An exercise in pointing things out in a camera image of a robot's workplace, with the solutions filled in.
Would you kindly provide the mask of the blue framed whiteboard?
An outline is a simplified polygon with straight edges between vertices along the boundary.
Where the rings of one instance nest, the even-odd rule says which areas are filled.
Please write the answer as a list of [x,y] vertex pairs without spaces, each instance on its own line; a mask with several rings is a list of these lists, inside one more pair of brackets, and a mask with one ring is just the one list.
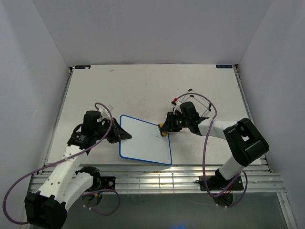
[[170,137],[162,137],[157,124],[122,114],[120,126],[132,137],[119,143],[121,158],[161,165],[172,164]]

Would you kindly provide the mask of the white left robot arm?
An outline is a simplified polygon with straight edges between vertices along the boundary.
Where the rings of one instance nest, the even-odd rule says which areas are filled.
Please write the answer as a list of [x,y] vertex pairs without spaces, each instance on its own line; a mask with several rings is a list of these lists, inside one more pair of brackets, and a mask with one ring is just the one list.
[[35,193],[26,195],[27,221],[44,229],[62,228],[68,210],[83,193],[100,196],[101,190],[108,190],[107,181],[97,168],[85,166],[79,169],[90,147],[102,139],[114,144],[131,138],[132,135],[121,128],[116,119],[103,118],[99,111],[87,111],[83,123],[74,128],[67,142],[63,161],[56,165]]

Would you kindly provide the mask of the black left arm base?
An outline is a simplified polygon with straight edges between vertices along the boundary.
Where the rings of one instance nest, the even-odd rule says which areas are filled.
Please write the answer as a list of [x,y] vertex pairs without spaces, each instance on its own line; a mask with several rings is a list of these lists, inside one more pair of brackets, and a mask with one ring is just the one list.
[[96,191],[101,189],[115,190],[116,177],[94,177],[92,186],[89,191]]

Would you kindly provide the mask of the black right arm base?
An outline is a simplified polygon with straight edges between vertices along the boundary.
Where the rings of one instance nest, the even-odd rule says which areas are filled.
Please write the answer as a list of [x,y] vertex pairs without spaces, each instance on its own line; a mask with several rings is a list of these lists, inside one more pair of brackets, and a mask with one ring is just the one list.
[[[228,181],[221,181],[216,176],[206,176],[206,178],[207,185],[210,191],[221,191],[232,181],[232,179]],[[199,179],[196,180],[195,183],[200,185],[201,191],[206,191],[203,176],[199,176]],[[243,189],[244,185],[240,176],[229,187],[229,190],[232,191],[242,191]]]

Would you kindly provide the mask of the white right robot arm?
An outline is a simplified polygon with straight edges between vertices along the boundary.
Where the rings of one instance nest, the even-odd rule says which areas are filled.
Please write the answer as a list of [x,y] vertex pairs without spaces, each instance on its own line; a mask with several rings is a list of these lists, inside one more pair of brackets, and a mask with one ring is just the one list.
[[184,128],[198,136],[210,136],[225,140],[231,157],[216,170],[213,176],[204,176],[201,185],[208,190],[236,187],[236,176],[269,151],[269,144],[248,118],[235,122],[215,120],[199,115],[192,102],[184,102],[167,113],[164,123],[158,124],[162,137]]

